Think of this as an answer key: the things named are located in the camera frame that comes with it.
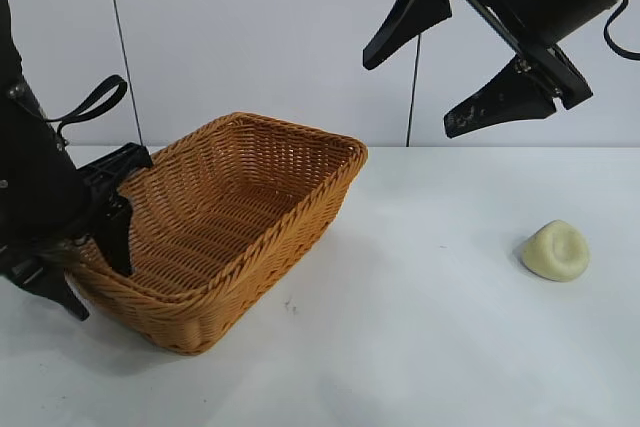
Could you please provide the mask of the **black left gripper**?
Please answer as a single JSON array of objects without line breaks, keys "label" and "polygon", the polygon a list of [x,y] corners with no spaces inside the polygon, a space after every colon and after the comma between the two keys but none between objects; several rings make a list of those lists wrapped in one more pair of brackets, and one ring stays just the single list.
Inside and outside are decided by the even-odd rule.
[{"label": "black left gripper", "polygon": [[[54,119],[43,113],[25,81],[1,96],[1,208],[8,238],[19,246],[57,240],[93,239],[109,267],[134,273],[129,245],[131,202],[120,185],[152,165],[146,147],[127,143],[78,168],[70,159],[64,127],[93,120],[124,97],[124,81],[103,81],[71,112]],[[19,289],[48,299],[80,321],[90,313],[69,287],[61,268],[38,256],[1,256],[1,275]]]}]

